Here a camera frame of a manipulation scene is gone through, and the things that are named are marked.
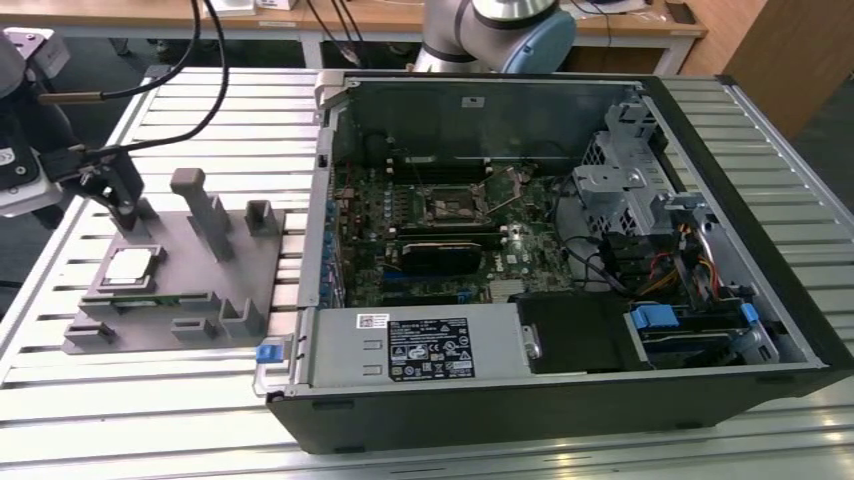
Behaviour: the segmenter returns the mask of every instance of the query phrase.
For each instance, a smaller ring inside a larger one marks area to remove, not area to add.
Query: green circuit board
[[[547,219],[554,178],[535,176],[522,163],[491,167],[476,184],[401,184],[380,169],[337,169],[333,191],[345,306],[491,303],[506,301],[514,289],[572,289]],[[460,226],[484,231],[459,240],[469,244],[483,239],[476,272],[405,274],[400,254],[413,241],[396,233],[417,231],[420,244],[452,243],[448,232]]]

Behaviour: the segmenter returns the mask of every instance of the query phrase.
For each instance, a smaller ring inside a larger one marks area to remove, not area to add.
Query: gray 3d-printed holder
[[[267,335],[284,212],[263,200],[225,211],[203,185],[201,170],[175,171],[189,215],[140,200],[65,331],[65,353],[244,347]]]

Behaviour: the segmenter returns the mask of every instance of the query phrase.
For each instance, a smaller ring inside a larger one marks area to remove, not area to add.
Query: blue latch
[[[740,306],[742,314],[744,315],[744,319],[747,323],[751,325],[759,322],[759,312],[756,312],[756,307],[752,306],[752,303],[742,303]]]
[[[670,305],[639,305],[630,315],[638,330],[650,327],[679,326],[679,320]]]
[[[255,349],[256,363],[281,363],[284,361],[284,346],[261,344]]]

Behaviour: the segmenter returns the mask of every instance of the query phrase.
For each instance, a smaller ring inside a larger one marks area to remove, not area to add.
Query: cpu socket
[[[484,215],[483,196],[471,187],[440,187],[424,192],[424,223],[443,225],[483,225],[490,219]]]

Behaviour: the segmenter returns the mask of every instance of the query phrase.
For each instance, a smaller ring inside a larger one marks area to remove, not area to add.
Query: wooden desk
[[[323,21],[333,31],[341,26],[328,0],[313,0]],[[421,7],[395,5],[379,0],[348,3],[367,41],[420,42]],[[655,10],[663,12],[662,0]],[[192,10],[187,0],[0,0],[0,22],[5,26],[45,27],[67,36],[187,38]],[[635,15],[614,15],[611,47],[658,48],[664,53],[655,67],[658,74],[675,74],[694,40],[706,29],[672,21],[646,20]],[[257,15],[223,19],[225,35],[240,40],[299,40],[305,66],[323,68],[320,25],[301,1],[291,11],[259,9]],[[209,21],[204,37],[212,38]],[[578,22],[576,46],[608,44],[604,18]]]

